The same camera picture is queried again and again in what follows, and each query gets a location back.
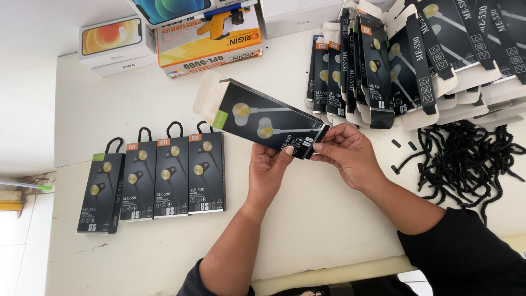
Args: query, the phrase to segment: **black sleeve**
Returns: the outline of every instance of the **black sleeve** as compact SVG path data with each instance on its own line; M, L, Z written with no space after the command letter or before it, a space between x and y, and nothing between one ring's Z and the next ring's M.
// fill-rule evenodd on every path
M526 260L487 229L474 211L448 208L429 231L398 232L398 238L435 296L526 295Z
M190 272L186 275L185 282L183 283L183 286L179 292L177 292L177 296L217 296L214 293L208 291L205 286L203 286L203 282L201 282L199 265L201 264L202 260L202 258L199 259L194 268L192 268L192 270L190 270ZM254 290L252 289L252 286L250 286L247 296L254 295Z

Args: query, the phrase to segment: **pen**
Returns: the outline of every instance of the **pen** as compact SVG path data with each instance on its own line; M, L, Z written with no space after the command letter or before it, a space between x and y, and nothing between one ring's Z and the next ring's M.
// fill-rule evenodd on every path
M240 3L236 3L234 5L229 5L229 6L225 6L225 7L221 7L221 8L215 9L213 11L208 11L208 12L205 12L205 13L198 14L198 15L194 16L194 19L201 19L201 18L205 18L205 17L211 17L211 16L214 16L216 14L220 14L220 13L223 13L223 12L233 11L235 9L240 9L240 8L252 6L252 5L255 5L257 3L258 3L258 0L243 1L243 2L240 2Z

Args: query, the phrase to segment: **person's right hand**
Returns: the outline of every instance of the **person's right hand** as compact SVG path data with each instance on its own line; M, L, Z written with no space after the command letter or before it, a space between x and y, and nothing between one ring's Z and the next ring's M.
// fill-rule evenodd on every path
M319 154L311 159L333 164L345 183L355 190L367 190L387 180L371 141L352 125L342 123L332 127L313 148Z

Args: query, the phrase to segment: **white table surface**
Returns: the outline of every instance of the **white table surface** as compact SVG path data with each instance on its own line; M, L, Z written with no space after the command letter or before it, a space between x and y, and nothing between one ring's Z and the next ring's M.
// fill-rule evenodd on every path
M307 111L311 36L312 31L306 31L264 40L262 57L213 70ZM172 121L183 123L185 135L197 133L195 125L201 117L191 107L202 74L172 80L152 65L100 78L79 64L76 54L58 58L58 171L46 295L176 294L186 273L241 206L248 190L252 143L225 134L226 212L122 223L114 235L75 234L92 155L103 152L116 136L126 143L136 142L142 126L152 130L154 140L165 138ZM509 130L515 142L526 144L524 123L513 124ZM390 168L413 153L409 141L419 147L416 131L404 133L396 127L362 131L371 139L386 175L416 191L418 179L411 174L418 160L400 175ZM402 147L394 146L392 139ZM526 157L517 156L513 170L526 177ZM526 233L526 186L507 175L500 180L504 197L488 207L489 228L498 236ZM454 203L448 200L446 205ZM395 228L373 203L348 188L332 166L294 160L263 222L253 279L402 254Z

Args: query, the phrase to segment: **green logo label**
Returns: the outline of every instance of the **green logo label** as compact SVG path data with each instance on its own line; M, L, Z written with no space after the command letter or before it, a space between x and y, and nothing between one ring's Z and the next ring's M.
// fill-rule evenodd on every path
M228 113L218 110L216 114L216 119L214 119L212 127L222 130L223 126L225 125L225 122L227 121L227 117Z
M99 154L93 154L93 161L103 161L104 160L104 153Z

